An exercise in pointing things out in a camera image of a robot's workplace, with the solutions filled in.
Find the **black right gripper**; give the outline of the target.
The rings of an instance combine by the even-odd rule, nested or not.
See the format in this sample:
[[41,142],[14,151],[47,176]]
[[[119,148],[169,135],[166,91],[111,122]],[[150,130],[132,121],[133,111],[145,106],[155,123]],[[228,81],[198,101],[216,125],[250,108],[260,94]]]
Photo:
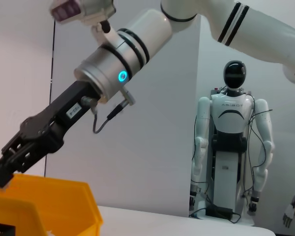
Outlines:
[[75,81],[40,113],[27,118],[17,134],[2,148],[0,188],[5,188],[14,173],[25,173],[48,153],[64,144],[66,132],[89,110],[83,98],[99,100],[89,82]]

